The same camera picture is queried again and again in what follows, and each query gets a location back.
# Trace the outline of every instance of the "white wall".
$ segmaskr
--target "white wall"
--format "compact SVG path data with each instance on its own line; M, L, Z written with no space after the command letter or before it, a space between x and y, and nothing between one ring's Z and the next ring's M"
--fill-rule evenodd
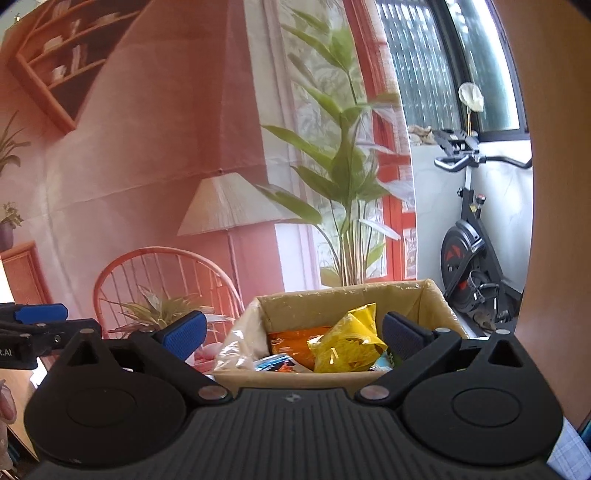
M443 150L438 145L411 147L417 211L417 278L430 278L443 290L441 242L460 218L462 202L456 192L465 173L448 173L433 164Z
M0 303L10 303L13 301L14 298L12 298L12 293L10 291L10 287L8 286L8 280L6 278L6 274L4 273L4 267L2 266L2 261L0 261Z
M412 147L415 195L417 198L418 278L432 278L443 289L441 242L460 216L457 189L464 185L464 172L447 173L433 165L443 154L436 145ZM487 155L506 155L523 162L531 158L529 141L481 144ZM476 169L472 187L486 195L482 212L505 277L522 290L530 258L533 219L531 170L491 162Z
M505 155L527 162L529 140L480 145L484 155ZM531 228L534 216L533 168L521 170L506 163L490 162L472 175L472 187L486 195L482 222L495 247L505 277L521 291L530 263Z

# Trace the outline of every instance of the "orange snack bag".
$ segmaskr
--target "orange snack bag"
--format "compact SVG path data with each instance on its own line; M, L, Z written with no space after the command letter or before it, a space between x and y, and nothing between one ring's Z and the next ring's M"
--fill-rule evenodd
M293 330L286 332L269 333L271 352L287 353L300 365L314 370L314 355L308 348L308 340L319 335L324 335L330 327L309 328L307 330Z

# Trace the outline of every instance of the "metal screw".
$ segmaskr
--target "metal screw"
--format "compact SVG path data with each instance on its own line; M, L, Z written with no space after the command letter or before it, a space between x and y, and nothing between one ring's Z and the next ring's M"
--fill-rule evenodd
M199 396L204 400L221 400L228 396L228 391L221 385L208 385L199 389Z
M390 390L382 385L367 385L359 393L365 400L383 400L388 398Z

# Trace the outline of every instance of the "snack package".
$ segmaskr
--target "snack package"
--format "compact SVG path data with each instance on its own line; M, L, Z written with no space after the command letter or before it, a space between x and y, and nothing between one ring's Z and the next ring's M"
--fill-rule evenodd
M308 347L315 357L314 373L367 371L387 348L376 334L375 304L347 313Z
M390 362L388 352L382 353L382 356L378 358L375 363L369 368L371 372L389 372L394 367L394 364Z
M314 355L308 348L308 340L324 335L330 327L317 327L307 330L294 330L287 332L269 333L271 352L286 353L296 362L312 370L314 368Z
M286 353L271 355L254 362L255 370L265 372L311 373L311 370L300 365Z

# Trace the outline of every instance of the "houseplant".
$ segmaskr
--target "houseplant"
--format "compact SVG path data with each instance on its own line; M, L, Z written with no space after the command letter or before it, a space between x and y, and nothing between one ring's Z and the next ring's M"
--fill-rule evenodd
M8 124L2 132L0 137L0 175L6 165L9 163L15 164L18 167L21 166L21 159L19 156L14 154L17 148L28 147L31 145L30 142L17 142L15 137L22 132L22 128L14 133L10 133L10 126L14 121L18 111L14 112L8 121ZM0 252L12 248L14 243L14 232L13 230L20 226L22 218L18 213L18 210L14 207L11 202L4 204L4 211L0 211Z
M13 230L21 226L22 217L12 202L5 203L0 212L0 252L12 248L14 243Z
M297 223L312 225L326 240L332 264L320 269L321 281L330 287L363 283L368 268L384 253L385 237L399 240L390 227L368 218L368 210L388 194L378 181L376 152L392 153L371 140L372 112L391 119L392 107L400 107L397 93L385 93L365 101L353 81L356 67L355 45L349 28L333 28L328 22L306 12L291 10L294 28L283 24L284 30L309 46L323 60L323 68L338 71L346 79L347 95L329 95L317 88L319 84L303 58L290 53L288 58L302 79L297 82L313 98L327 120L337 128L333 146L312 143L298 133L273 125L262 127L300 150L311 159L310 166L292 166L299 178L316 194L316 199L328 203L335 235L327 233L326 218L318 208L276 185L257 188L269 199L284 206L299 218Z
M203 313L212 313L212 307L202 306L198 296L186 296L169 298L168 295L156 295L150 289L138 285L139 293L144 298L144 303L118 303L110 301L109 303L123 307L123 316L131 322L109 330L109 333L123 333L126 337L132 332L153 332L161 330L180 320L193 310L200 310Z
M21 128L10 134L10 126L12 125L13 120L15 119L18 111L14 112L8 121L8 125L4 128L4 132L2 132L2 137L0 137L0 174L2 174L2 170L6 165L9 163L13 163L18 167L21 166L21 159L19 156L14 154L14 151L17 148L21 147L28 147L31 145L31 142L17 142L15 137L24 130Z

